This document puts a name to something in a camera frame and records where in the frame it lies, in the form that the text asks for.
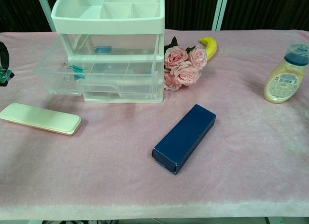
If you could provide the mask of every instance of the blue rectangular box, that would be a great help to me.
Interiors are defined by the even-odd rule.
[[[216,115],[195,105],[155,146],[152,157],[170,172],[177,174],[206,133]]]

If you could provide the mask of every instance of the pink fabric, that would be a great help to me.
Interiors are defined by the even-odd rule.
[[[309,216],[309,74],[284,104],[263,98],[267,76],[297,30],[172,31],[181,46],[212,36],[219,49],[195,85],[162,103],[91,104],[48,95],[31,71],[54,33],[1,33],[15,73],[12,102],[78,114],[69,137],[0,120],[0,220]],[[151,157],[195,105],[216,123],[178,175]]]

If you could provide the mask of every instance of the toy banana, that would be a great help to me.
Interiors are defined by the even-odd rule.
[[[217,51],[217,41],[212,37],[202,37],[199,39],[206,46],[207,60],[209,61]]]

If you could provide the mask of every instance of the blue bottle cap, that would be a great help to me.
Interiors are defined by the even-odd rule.
[[[290,44],[284,59],[296,66],[306,66],[309,63],[309,46],[305,44]]]

